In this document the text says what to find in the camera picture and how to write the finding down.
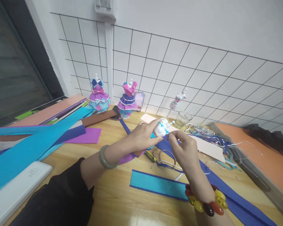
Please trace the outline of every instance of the black sleeve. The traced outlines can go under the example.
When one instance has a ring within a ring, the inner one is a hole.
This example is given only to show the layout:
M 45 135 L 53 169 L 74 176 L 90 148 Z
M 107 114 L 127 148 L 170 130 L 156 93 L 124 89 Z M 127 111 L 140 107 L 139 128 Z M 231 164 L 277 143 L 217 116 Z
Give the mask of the black sleeve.
M 15 225 L 87 225 L 93 205 L 93 188 L 89 191 L 81 176 L 80 158 L 74 165 L 41 187 L 10 224 Z

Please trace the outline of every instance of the blue bow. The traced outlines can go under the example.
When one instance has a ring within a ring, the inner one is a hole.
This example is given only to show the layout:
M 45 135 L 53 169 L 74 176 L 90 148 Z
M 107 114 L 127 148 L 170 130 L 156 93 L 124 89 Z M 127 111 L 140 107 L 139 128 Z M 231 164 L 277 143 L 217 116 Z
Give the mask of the blue bow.
M 100 100 L 100 99 L 95 99 L 95 103 L 99 104 L 100 102 L 103 102 L 103 103 L 104 103 L 104 102 L 105 102 L 105 99 L 104 99 L 104 98 L 101 99 L 101 100 Z
M 104 87 L 104 84 L 103 84 L 103 82 L 100 80 L 98 83 L 97 83 L 97 81 L 95 80 L 95 79 L 92 79 L 91 80 L 91 84 L 92 84 L 92 86 L 95 88 L 97 85 L 99 85 L 99 86 L 101 86 L 102 88 Z

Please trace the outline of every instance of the hand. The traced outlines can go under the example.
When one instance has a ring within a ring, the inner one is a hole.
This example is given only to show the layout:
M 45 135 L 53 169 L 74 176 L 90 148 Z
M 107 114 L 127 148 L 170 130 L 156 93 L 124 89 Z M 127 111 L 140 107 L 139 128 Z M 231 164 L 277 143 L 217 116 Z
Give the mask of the hand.
M 140 122 L 137 127 L 123 139 L 124 145 L 128 147 L 128 153 L 142 151 L 163 140 L 163 137 L 150 138 L 154 127 L 159 121 L 161 121 L 161 119 L 153 120 L 149 124 Z
M 200 167 L 196 140 L 180 130 L 172 131 L 168 140 L 177 162 L 183 169 L 191 166 Z

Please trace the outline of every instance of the jade bangle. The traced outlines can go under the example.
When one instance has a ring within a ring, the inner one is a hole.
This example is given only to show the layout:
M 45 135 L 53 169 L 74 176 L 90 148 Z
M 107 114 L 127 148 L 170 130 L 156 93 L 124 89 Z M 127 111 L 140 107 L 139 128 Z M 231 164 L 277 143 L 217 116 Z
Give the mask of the jade bangle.
M 106 169 L 114 169 L 114 168 L 116 168 L 117 166 L 118 166 L 118 164 L 119 164 L 119 162 L 117 161 L 114 165 L 110 165 L 107 161 L 106 161 L 106 159 L 105 159 L 105 157 L 104 157 L 104 150 L 106 149 L 106 147 L 108 147 L 109 145 L 105 145 L 105 146 L 103 146 L 102 148 L 101 148 L 101 150 L 100 150 L 100 153 L 99 153 L 99 158 L 100 158 L 100 162 L 101 162 L 101 164 L 103 165 L 103 167 L 105 167 Z

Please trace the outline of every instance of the yellow bead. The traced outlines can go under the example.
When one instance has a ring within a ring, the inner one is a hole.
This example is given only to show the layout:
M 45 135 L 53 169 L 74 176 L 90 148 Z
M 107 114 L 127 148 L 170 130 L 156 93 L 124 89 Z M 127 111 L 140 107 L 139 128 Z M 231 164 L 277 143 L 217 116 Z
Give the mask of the yellow bead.
M 222 206 L 222 208 L 224 208 L 224 209 L 227 209 L 227 208 L 228 208 L 227 203 L 226 203 L 225 200 L 222 200 L 221 206 Z
M 189 196 L 189 197 L 188 197 L 188 200 L 189 200 L 189 203 L 190 203 L 190 204 L 194 205 L 194 202 L 195 202 L 196 199 L 195 199 L 194 196 Z
M 227 208 L 228 208 L 227 203 L 226 203 L 226 201 L 225 201 L 224 199 L 221 199 L 221 198 L 216 197 L 216 202 L 217 202 L 219 205 L 221 205 L 222 208 L 224 208 L 224 209 L 227 209 Z
M 195 201 L 194 201 L 194 207 L 195 207 L 195 209 L 196 209 L 198 212 L 203 213 L 204 209 L 203 209 L 203 206 L 202 206 L 201 202 L 195 200 Z
M 221 191 L 215 190 L 215 195 L 216 195 L 218 198 L 225 200 L 225 195 L 224 195 Z

